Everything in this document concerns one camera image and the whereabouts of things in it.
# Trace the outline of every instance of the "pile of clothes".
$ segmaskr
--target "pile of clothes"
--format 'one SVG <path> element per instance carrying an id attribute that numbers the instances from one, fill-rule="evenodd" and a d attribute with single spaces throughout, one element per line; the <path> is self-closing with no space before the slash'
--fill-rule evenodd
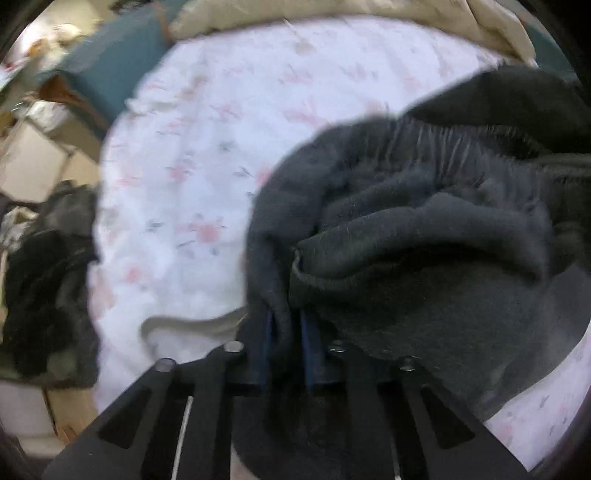
<path id="1" fill-rule="evenodd" d="M 87 309 L 86 271 L 96 192 L 59 183 L 40 204 L 6 199 L 2 353 L 18 376 L 44 387 L 90 387 L 98 377 L 98 336 Z"/>
<path id="2" fill-rule="evenodd" d="M 490 418 L 589 325 L 590 167 L 585 99 L 521 66 L 320 134 L 275 171 L 248 232 L 249 308 L 273 312 L 275 371 L 288 376 L 297 309 L 314 310 L 372 356 L 420 358 Z M 237 409 L 239 456 L 262 479 L 341 478 L 339 421 L 291 398 L 273 422 Z"/>

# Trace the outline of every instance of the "white bedsheet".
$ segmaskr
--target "white bedsheet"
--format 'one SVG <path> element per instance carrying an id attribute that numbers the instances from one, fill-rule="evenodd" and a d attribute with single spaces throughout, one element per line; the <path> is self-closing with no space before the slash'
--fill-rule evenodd
<path id="1" fill-rule="evenodd" d="M 100 265 L 89 274 L 102 339 L 98 409 L 155 359 L 194 360 L 232 338 L 245 302 L 252 202 L 283 156 L 330 125 L 400 113 L 499 61 L 465 40 L 372 17 L 176 45 L 139 83 L 103 147 Z M 145 323 L 153 316 L 178 320 Z M 579 360 L 488 422 L 528 468 L 554 446 L 589 387 L 586 338 Z"/>

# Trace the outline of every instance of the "gray fleece fabric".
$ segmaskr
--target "gray fleece fabric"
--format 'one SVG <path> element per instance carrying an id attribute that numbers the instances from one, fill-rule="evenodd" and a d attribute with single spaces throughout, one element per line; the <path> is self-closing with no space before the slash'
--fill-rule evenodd
<path id="1" fill-rule="evenodd" d="M 506 67 L 289 155 L 247 240 L 249 306 L 274 314 L 275 371 L 289 364 L 294 312 L 313 309 L 372 356 L 419 357 L 482 420 L 542 379 L 591 317 L 590 125 L 566 84 Z M 235 430 L 246 465 L 308 478 L 257 460 L 258 445 L 290 458 L 295 443 L 272 446 L 283 427 L 267 438 L 251 420 L 241 434 L 246 415 Z M 337 464 L 305 463 L 326 478 L 340 478 Z"/>

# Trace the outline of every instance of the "beige blanket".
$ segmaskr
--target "beige blanket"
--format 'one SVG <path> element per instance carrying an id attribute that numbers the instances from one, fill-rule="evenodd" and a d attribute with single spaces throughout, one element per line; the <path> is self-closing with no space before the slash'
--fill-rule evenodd
<path id="1" fill-rule="evenodd" d="M 494 0 L 191 0 L 171 32 L 180 40 L 283 18 L 358 14 L 413 20 L 523 61 L 535 58 L 519 19 Z"/>

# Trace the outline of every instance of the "screw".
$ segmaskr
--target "screw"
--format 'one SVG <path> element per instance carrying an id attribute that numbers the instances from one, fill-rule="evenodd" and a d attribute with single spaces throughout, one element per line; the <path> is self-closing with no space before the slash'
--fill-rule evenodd
<path id="1" fill-rule="evenodd" d="M 244 348 L 244 343 L 239 342 L 238 340 L 232 340 L 230 342 L 224 343 L 223 349 L 228 353 L 238 353 L 242 352 Z"/>
<path id="2" fill-rule="evenodd" d="M 345 351 L 345 346 L 342 340 L 335 340 L 329 345 L 329 352 L 332 353 L 343 353 Z"/>
<path id="3" fill-rule="evenodd" d="M 412 372 L 414 370 L 414 360 L 411 356 L 404 357 L 400 370 L 403 372 Z"/>
<path id="4" fill-rule="evenodd" d="M 172 371 L 176 366 L 177 363 L 172 358 L 161 358 L 156 362 L 154 368 L 157 372 L 166 373 Z"/>

